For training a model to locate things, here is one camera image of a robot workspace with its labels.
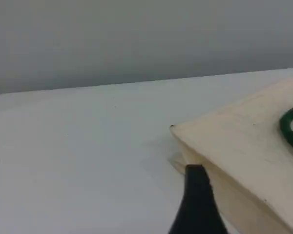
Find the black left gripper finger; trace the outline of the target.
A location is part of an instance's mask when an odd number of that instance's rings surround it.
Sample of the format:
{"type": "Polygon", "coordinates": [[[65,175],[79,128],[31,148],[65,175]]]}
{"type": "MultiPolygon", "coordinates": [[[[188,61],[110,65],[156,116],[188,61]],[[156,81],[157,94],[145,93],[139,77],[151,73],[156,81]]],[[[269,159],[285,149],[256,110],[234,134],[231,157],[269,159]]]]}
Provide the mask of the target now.
{"type": "Polygon", "coordinates": [[[227,234],[207,171],[202,165],[185,168],[184,193],[170,234],[227,234]]]}

